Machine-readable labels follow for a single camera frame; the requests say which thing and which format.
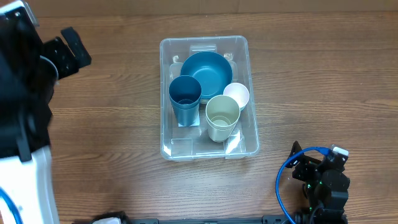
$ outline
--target wood grain surface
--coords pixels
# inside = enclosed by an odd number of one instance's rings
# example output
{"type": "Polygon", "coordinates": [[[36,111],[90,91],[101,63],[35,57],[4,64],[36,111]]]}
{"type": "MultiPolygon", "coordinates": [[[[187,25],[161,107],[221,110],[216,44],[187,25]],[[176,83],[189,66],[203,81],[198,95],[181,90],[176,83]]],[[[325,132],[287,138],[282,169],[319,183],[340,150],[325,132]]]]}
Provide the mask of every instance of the wood grain surface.
{"type": "MultiPolygon", "coordinates": [[[[91,66],[55,87],[49,127],[62,223],[281,214],[277,171],[295,140],[350,151],[350,223],[398,222],[398,12],[40,18],[43,40],[73,26],[91,66]],[[160,155],[159,44],[243,35],[261,152],[193,162],[160,155]]],[[[307,201],[286,170],[289,212],[307,201]]]]}

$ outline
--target small white bowl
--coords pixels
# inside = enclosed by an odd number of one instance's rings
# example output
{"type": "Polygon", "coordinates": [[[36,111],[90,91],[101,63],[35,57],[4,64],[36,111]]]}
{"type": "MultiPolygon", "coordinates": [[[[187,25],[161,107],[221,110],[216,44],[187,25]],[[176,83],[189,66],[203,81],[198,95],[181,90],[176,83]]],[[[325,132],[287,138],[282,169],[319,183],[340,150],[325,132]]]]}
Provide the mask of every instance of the small white bowl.
{"type": "Polygon", "coordinates": [[[244,109],[250,99],[249,90],[240,83],[231,83],[226,86],[223,95],[232,97],[238,103],[241,110],[244,109]]]}

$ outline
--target blue cup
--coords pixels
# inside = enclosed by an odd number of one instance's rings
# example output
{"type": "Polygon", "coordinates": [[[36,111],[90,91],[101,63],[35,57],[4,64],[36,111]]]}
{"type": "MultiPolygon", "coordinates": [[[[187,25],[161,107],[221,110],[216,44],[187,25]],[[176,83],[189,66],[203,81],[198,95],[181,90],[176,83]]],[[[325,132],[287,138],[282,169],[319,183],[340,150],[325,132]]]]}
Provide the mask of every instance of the blue cup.
{"type": "Polygon", "coordinates": [[[199,113],[201,86],[196,78],[184,75],[175,78],[169,86],[169,97],[177,121],[192,125],[199,113]]]}

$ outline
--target white robot part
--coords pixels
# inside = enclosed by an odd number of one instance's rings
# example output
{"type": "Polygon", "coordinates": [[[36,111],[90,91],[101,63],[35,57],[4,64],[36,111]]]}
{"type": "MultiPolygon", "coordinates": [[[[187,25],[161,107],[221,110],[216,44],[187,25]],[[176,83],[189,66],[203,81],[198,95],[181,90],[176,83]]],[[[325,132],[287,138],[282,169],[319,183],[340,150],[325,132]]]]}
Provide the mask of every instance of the white robot part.
{"type": "MultiPolygon", "coordinates": [[[[0,159],[0,187],[15,203],[24,224],[60,223],[52,189],[51,161],[49,146],[33,152],[28,162],[21,162],[18,156],[0,159]]],[[[4,224],[15,223],[2,199],[0,212],[4,224]]]]}

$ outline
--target plastic bin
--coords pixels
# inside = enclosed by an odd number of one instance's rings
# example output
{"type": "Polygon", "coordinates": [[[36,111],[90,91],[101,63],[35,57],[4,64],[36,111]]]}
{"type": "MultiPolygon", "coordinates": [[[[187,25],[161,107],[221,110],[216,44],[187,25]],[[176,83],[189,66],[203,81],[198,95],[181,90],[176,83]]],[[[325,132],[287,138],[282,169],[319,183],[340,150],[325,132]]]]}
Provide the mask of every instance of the plastic bin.
{"type": "Polygon", "coordinates": [[[160,43],[161,153],[165,159],[188,161],[199,158],[239,159],[255,156],[260,149],[256,106],[251,79],[248,42],[243,36],[169,38],[160,43]],[[169,98],[170,82],[180,75],[184,61],[197,52],[212,51],[224,55],[233,70],[233,81],[245,85],[250,100],[230,135],[221,143],[207,133],[205,101],[199,110],[199,125],[180,127],[169,98]]]}

